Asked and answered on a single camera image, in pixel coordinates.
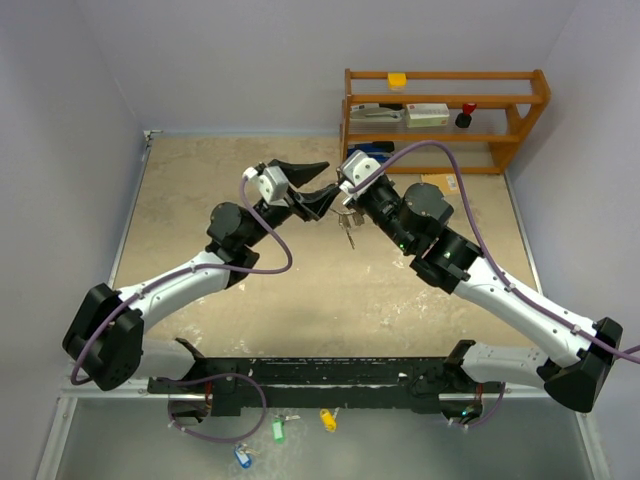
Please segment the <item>bunch of silver keys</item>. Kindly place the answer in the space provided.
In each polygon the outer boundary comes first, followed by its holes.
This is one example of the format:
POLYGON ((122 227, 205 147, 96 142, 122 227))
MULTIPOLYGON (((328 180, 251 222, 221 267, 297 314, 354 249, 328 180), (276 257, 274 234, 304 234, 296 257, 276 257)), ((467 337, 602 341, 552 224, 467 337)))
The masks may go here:
POLYGON ((355 211, 339 212, 334 211, 338 218, 338 225, 346 234, 349 244, 352 249, 356 248, 355 241, 352 236, 352 230, 355 227, 360 227, 365 223, 364 217, 355 211))

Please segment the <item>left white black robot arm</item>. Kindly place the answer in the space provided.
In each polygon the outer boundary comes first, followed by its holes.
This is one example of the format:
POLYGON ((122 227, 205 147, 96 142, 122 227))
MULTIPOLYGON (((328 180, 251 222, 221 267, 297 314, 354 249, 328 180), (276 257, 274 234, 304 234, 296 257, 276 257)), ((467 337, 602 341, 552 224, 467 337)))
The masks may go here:
POLYGON ((248 276, 273 277, 291 270, 293 253, 276 230, 293 216, 308 222, 325 215, 339 187, 331 184, 309 193, 301 188, 328 166, 274 159, 247 168, 238 184, 240 201, 221 202, 212 210, 203 250, 138 284, 92 287, 62 341, 73 361, 70 384, 110 391, 132 378, 167 377, 184 392, 201 388, 206 369, 194 353, 177 340, 149 341, 148 331, 248 276))

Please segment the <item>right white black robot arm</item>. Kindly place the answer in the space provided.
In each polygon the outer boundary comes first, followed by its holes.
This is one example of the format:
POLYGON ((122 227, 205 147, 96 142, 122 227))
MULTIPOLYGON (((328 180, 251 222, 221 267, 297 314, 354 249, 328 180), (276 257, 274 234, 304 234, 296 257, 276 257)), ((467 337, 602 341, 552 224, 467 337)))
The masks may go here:
POLYGON ((452 389, 514 383, 542 389, 573 411, 592 411, 614 363, 608 350, 621 340, 617 322, 574 314, 495 272, 478 245, 448 227, 454 209, 434 185, 414 183, 399 195, 386 176, 370 181, 360 171, 342 175, 340 187, 345 205, 368 216, 411 257, 423 282, 481 307, 533 342, 531 348, 459 342, 444 369, 452 389))

